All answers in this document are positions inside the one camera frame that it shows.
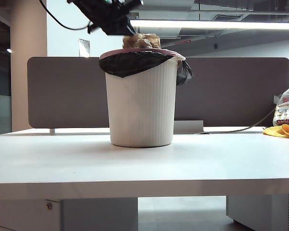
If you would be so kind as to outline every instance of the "white table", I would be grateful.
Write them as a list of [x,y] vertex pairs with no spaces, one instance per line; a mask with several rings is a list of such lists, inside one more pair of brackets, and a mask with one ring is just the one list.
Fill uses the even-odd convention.
[[141,149],[109,135],[29,132],[0,135],[0,200],[289,193],[285,138],[175,135]]

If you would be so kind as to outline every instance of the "trash can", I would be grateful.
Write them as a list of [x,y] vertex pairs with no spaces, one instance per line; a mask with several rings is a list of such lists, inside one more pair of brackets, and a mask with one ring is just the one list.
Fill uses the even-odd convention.
[[173,55],[156,67],[123,78],[105,74],[110,139],[114,145],[156,147],[172,142],[177,67],[183,59]]

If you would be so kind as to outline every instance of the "floor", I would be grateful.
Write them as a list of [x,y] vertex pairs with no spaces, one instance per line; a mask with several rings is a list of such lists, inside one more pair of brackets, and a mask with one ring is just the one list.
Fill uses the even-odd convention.
[[252,231],[226,216],[225,205],[225,196],[139,198],[139,231]]

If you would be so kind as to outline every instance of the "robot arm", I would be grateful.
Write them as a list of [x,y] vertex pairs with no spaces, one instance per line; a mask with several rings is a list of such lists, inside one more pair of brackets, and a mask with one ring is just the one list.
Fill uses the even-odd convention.
[[134,35],[128,14],[131,9],[143,5],[143,0],[131,0],[124,4],[119,0],[67,0],[74,3],[91,21],[88,33],[100,27],[107,35]]

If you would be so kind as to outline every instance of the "black garbage bag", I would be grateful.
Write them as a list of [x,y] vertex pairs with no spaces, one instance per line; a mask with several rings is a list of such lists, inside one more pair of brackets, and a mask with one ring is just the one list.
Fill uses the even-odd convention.
[[[100,67],[110,75],[124,78],[131,76],[171,59],[172,55],[153,51],[139,51],[114,54],[100,60]],[[193,73],[186,61],[179,61],[177,71],[177,85],[191,80]]]

